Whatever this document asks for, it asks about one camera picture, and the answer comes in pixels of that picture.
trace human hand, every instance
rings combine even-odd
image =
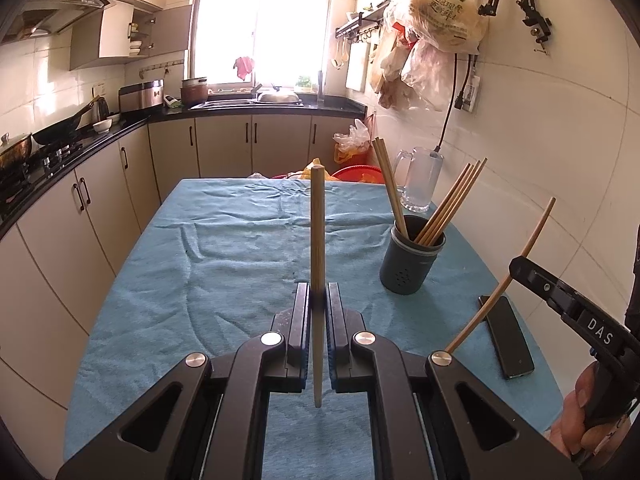
[[[581,449],[596,452],[596,448],[613,431],[617,424],[616,422],[601,424],[588,430],[584,427],[584,407],[593,393],[595,366],[596,362],[591,363],[580,374],[578,380],[575,381],[575,390],[564,398],[562,413],[550,428],[549,442],[568,458],[571,458],[572,454],[578,453]],[[594,467],[599,467],[606,463],[622,443],[630,427],[631,423],[626,417],[609,441],[597,449],[596,456],[591,460],[590,464]]]

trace wok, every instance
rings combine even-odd
[[[11,139],[9,145],[0,146],[0,173],[25,162],[31,155],[31,134]]]
[[[37,134],[33,134],[33,139],[38,143],[45,146],[46,144],[52,144],[57,140],[63,139],[64,137],[68,137],[71,133],[75,131],[80,124],[81,117],[87,113],[93,106],[94,103],[100,98],[100,96],[96,96],[88,104],[80,108],[74,115],[69,118],[62,119],[51,126],[47,126],[43,130],[40,130]]]

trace range hood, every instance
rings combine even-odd
[[[108,0],[27,0],[0,43],[56,34]]]

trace red cloth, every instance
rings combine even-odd
[[[254,60],[248,56],[239,57],[234,64],[234,68],[238,69],[238,78],[242,81],[244,81],[247,75],[254,71],[254,66]]]

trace black phone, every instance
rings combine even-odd
[[[480,296],[480,306],[488,300]],[[522,377],[535,370],[527,342],[506,296],[501,296],[486,317],[495,353],[506,379]]]

